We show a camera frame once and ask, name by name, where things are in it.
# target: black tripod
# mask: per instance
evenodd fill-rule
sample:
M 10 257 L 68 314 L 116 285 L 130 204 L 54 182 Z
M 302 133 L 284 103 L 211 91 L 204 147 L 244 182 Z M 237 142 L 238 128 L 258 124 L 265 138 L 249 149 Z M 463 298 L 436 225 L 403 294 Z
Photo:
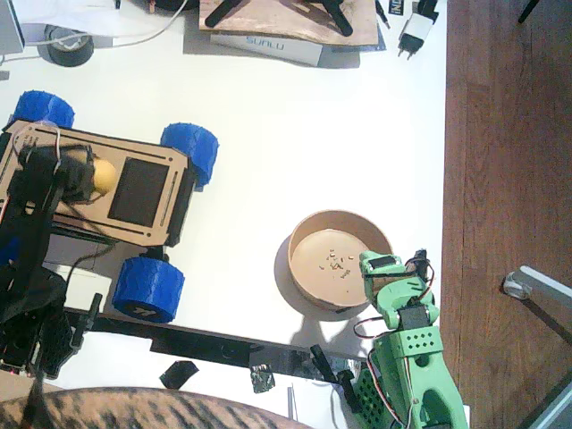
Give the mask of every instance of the black tripod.
M 334 22 L 338 26 L 345 37 L 351 36 L 354 30 L 351 28 L 351 24 L 343 14 L 340 9 L 340 4 L 343 0 L 306 0 L 308 3 L 319 3 L 322 4 L 325 10 L 332 16 Z M 223 0 L 213 12 L 208 15 L 205 19 L 205 25 L 209 28 L 214 28 L 216 24 L 223 20 L 223 18 L 229 14 L 229 12 L 242 3 L 242 0 Z

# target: blue wheel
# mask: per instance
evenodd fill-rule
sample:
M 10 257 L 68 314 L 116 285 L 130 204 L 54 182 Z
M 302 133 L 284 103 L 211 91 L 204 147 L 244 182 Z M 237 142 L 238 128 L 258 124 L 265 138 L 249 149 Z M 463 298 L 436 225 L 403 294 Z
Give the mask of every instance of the blue wheel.
M 163 131 L 161 146 L 179 149 L 197 169 L 197 186 L 211 180 L 218 151 L 218 140 L 208 130 L 192 123 L 172 123 Z
M 132 257 L 123 263 L 114 307 L 125 315 L 157 324 L 171 322 L 181 297 L 184 275 L 168 262 Z
M 13 119 L 50 121 L 58 127 L 71 128 L 75 113 L 60 97 L 44 91 L 26 91 L 18 100 Z
M 8 265 L 10 261 L 18 260 L 20 255 L 20 239 L 12 238 L 8 244 L 0 249 L 0 266 Z

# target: wooden bowl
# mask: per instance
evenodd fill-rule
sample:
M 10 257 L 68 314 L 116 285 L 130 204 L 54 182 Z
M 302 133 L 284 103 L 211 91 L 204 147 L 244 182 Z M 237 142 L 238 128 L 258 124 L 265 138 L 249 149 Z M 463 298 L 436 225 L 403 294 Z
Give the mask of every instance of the wooden bowl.
M 290 236 L 288 267 L 302 294 L 332 311 L 366 303 L 359 254 L 392 254 L 383 232 L 366 218 L 326 210 L 304 219 Z

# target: white table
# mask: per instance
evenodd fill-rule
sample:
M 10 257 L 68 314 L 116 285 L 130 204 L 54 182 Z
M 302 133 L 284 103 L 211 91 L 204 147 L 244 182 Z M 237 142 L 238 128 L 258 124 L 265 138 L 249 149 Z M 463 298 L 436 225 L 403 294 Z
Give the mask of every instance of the white table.
M 189 360 L 149 351 L 151 340 L 103 332 L 89 332 L 80 352 L 47 383 L 64 389 L 91 387 L 163 388 L 159 377 L 177 360 Z M 234 400 L 320 429 L 356 428 L 339 386 L 330 383 L 274 374 L 276 385 L 254 393 L 250 370 L 192 359 L 198 372 L 181 390 Z
M 168 252 L 186 277 L 172 326 L 299 348 L 320 343 L 363 357 L 370 346 L 351 326 L 375 311 L 331 315 L 304 301 L 288 274 L 287 238 L 315 211 L 359 213 L 384 231 L 395 254 L 427 248 L 440 302 L 446 3 L 439 8 L 410 61 L 397 57 L 406 9 L 405 17 L 389 15 L 391 31 L 383 27 L 388 51 L 362 54 L 351 70 L 185 54 L 202 43 L 192 37 L 196 14 L 187 13 L 161 37 L 97 50 L 76 69 L 39 58 L 6 63 L 0 118 L 7 120 L 23 91 L 42 89 L 73 106 L 79 130 L 158 143 L 169 123 L 206 127 L 221 146 L 213 179 L 193 195 L 181 243 Z M 122 13 L 156 26 L 166 20 L 129 2 Z M 23 56 L 36 54 L 27 48 Z M 337 172 L 342 179 L 334 181 Z M 376 194 L 383 181 L 391 190 Z M 52 244 L 69 260 L 91 247 Z M 140 251 L 121 245 L 95 262 L 102 275 L 78 273 L 66 305 L 87 308 L 93 292 L 107 295 L 110 285 L 113 293 L 122 260 Z M 109 302 L 105 311 L 117 314 Z

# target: roll of tape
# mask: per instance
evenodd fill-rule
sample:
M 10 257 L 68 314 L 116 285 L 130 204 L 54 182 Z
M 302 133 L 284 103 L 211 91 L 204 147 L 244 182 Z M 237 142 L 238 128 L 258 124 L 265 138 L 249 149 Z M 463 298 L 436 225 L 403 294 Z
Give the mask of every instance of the roll of tape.
M 75 29 L 64 29 L 54 25 L 47 25 L 46 40 L 57 40 L 73 34 L 81 34 Z M 47 52 L 52 61 L 63 67 L 77 67 L 84 64 L 93 55 L 93 38 L 91 36 L 77 36 L 67 40 L 57 41 L 47 46 Z

